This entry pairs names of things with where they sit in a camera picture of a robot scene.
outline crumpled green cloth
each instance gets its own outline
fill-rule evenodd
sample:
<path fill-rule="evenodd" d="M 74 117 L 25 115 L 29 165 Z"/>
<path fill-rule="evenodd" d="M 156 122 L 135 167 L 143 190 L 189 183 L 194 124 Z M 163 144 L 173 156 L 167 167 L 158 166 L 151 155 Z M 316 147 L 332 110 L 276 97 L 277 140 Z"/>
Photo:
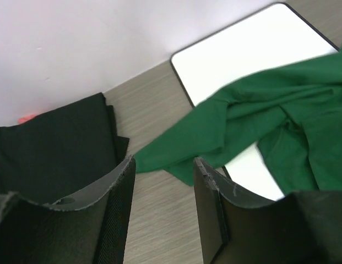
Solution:
<path fill-rule="evenodd" d="M 141 149 L 137 172 L 192 185 L 195 157 L 221 167 L 256 141 L 283 193 L 342 189 L 342 49 L 224 86 Z"/>

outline cloth fold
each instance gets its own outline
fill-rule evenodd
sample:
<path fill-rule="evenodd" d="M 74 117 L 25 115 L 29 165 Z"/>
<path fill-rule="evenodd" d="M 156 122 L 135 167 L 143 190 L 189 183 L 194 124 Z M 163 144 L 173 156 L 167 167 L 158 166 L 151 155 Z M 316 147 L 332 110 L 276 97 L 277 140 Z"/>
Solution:
<path fill-rule="evenodd" d="M 195 157 L 218 168 L 259 141 L 284 193 L 342 189 L 341 124 L 342 49 L 224 86 L 137 152 L 137 173 L 164 169 L 192 185 Z"/>
<path fill-rule="evenodd" d="M 112 171 L 129 139 L 117 135 L 112 106 L 99 93 L 0 128 L 0 193 L 52 203 Z"/>

